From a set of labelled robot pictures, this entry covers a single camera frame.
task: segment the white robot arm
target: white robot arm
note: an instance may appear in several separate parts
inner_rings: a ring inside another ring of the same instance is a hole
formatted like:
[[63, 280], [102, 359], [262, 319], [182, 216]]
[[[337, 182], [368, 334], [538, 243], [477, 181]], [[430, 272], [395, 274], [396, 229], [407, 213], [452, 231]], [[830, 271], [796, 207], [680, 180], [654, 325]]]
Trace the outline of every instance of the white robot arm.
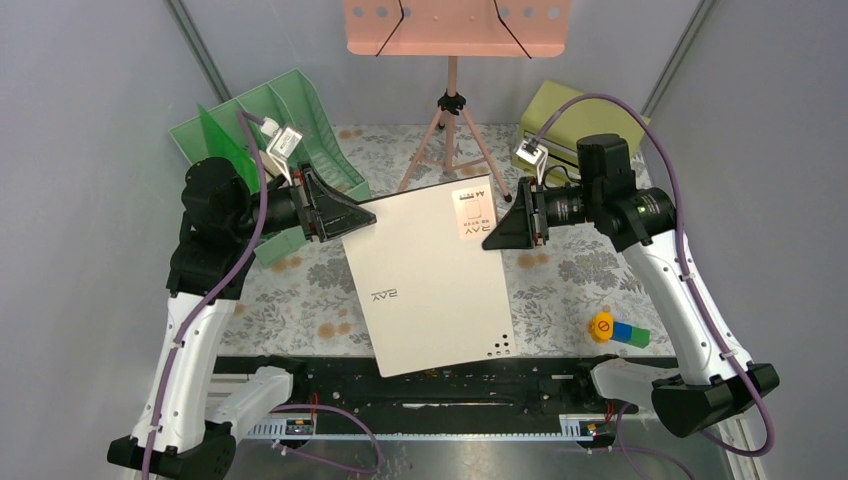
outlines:
[[[297, 173], [296, 180], [288, 176], [287, 186], [268, 193], [263, 233], [302, 227], [307, 238], [325, 241], [376, 221], [372, 213], [324, 183], [310, 165], [302, 165]], [[110, 444], [107, 460], [141, 470], [146, 450], [151, 473], [215, 480], [226, 475], [238, 442], [292, 397], [295, 384], [304, 381], [305, 366], [279, 358], [279, 365], [259, 368], [217, 410], [205, 411], [221, 335], [251, 262], [190, 324], [185, 320], [238, 265], [257, 225], [258, 199], [228, 160], [207, 158], [186, 173], [182, 200], [186, 213], [180, 244], [171, 257], [168, 321], [153, 388], [132, 434]], [[150, 435], [153, 445], [146, 449]]]
[[[520, 149], [529, 158], [544, 156], [544, 147], [527, 142]], [[678, 361], [676, 369], [661, 369], [598, 357], [589, 362], [588, 372], [595, 394], [656, 411], [666, 428], [680, 437], [745, 411], [752, 396], [727, 357], [739, 362], [760, 396], [777, 387], [779, 378], [770, 364], [753, 363], [736, 340], [698, 274], [685, 237], [684, 255], [678, 257], [675, 209], [668, 195], [658, 188], [636, 188], [627, 143], [618, 135], [586, 137], [578, 141], [577, 150], [581, 184], [545, 188], [522, 178], [515, 205], [484, 240], [483, 248], [535, 248], [545, 244], [550, 227], [593, 223], [645, 286]], [[690, 279], [727, 344], [728, 355], [687, 287]]]

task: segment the tripod leg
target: tripod leg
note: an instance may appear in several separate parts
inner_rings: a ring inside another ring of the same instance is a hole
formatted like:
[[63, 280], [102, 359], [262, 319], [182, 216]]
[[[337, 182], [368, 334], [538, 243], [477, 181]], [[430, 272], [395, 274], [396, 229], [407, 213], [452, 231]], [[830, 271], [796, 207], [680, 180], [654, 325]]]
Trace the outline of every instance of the tripod leg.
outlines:
[[465, 123], [468, 124], [468, 128], [471, 130], [471, 135], [474, 136], [474, 140], [477, 140], [477, 145], [480, 146], [480, 151], [483, 152], [483, 158], [486, 159], [486, 162], [489, 164], [489, 168], [492, 170], [492, 174], [495, 176], [495, 180], [498, 182], [498, 186], [501, 188], [501, 194], [503, 194], [504, 200], [511, 202], [512, 195], [509, 193], [509, 189], [506, 188], [506, 183], [503, 181], [501, 172], [498, 171], [498, 167], [495, 165], [492, 155], [489, 154], [489, 149], [486, 148], [486, 142], [484, 142], [483, 137], [480, 136], [480, 132], [477, 130], [477, 125], [474, 123], [474, 119], [471, 118], [471, 113], [468, 111], [467, 107], [462, 109], [462, 116], [465, 118]]
[[406, 186], [409, 184], [409, 179], [412, 177], [412, 172], [415, 171], [415, 167], [421, 160], [421, 155], [424, 154], [424, 148], [427, 147], [427, 142], [429, 142], [430, 137], [433, 136], [433, 130], [436, 128], [436, 125], [439, 124], [440, 118], [442, 118], [442, 109], [436, 108], [436, 115], [433, 116], [433, 121], [430, 122], [430, 126], [427, 127], [427, 133], [424, 134], [424, 138], [421, 140], [421, 145], [418, 146], [418, 151], [415, 152], [415, 156], [412, 157], [412, 162], [410, 162], [409, 168], [406, 170], [406, 174], [404, 174], [403, 179], [400, 181], [398, 192], [406, 190]]
[[446, 113], [448, 114], [448, 129], [445, 134], [445, 169], [449, 172], [452, 172], [454, 146], [456, 142], [454, 138], [454, 136], [456, 135], [456, 115], [452, 115], [450, 112]]

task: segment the red wire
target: red wire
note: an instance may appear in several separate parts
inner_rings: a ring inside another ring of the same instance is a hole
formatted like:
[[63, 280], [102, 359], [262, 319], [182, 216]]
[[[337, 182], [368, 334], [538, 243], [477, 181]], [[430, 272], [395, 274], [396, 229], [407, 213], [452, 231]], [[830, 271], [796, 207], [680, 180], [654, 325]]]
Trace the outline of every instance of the red wire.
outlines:
[[615, 415], [615, 406], [613, 406], [612, 402], [607, 402], [607, 414], [604, 417], [604, 425], [612, 420], [613, 415]]
[[[313, 403], [318, 405], [318, 392], [312, 392], [312, 397], [309, 399], [309, 403]], [[312, 422], [312, 428], [315, 428], [315, 409], [309, 411], [309, 421]]]

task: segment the white box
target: white box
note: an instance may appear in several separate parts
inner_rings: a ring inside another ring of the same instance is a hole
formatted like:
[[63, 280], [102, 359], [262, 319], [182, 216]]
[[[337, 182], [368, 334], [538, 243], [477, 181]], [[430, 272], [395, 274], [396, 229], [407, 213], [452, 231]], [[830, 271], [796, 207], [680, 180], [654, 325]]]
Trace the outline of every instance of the white box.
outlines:
[[488, 175], [361, 206], [343, 242], [382, 376], [517, 354]]

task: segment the floral tablecloth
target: floral tablecloth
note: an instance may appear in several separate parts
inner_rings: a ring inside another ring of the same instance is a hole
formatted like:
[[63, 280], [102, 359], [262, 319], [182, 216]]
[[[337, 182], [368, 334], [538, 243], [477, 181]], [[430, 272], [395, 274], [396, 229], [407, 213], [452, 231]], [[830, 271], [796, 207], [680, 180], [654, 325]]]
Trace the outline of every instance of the floral tablecloth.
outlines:
[[[374, 196], [394, 193], [424, 135], [424, 126], [337, 127], [342, 151], [368, 179]], [[515, 125], [484, 125], [481, 134], [514, 189], [522, 172], [509, 163]], [[444, 151], [434, 135], [428, 156]], [[457, 133], [457, 163], [480, 157], [467, 127]], [[639, 154], [633, 161], [640, 186], [650, 184]], [[486, 164], [449, 174], [419, 165], [410, 188], [487, 173]], [[499, 199], [498, 209], [508, 205]], [[588, 225], [563, 227], [533, 251], [503, 252], [518, 349], [525, 356], [672, 355], [671, 343], [651, 300], [610, 242]], [[587, 324], [607, 310], [618, 321], [651, 331], [639, 349], [598, 345]], [[306, 245], [270, 268], [254, 264], [235, 316], [224, 333], [222, 355], [373, 355], [368, 329], [340, 241]]]

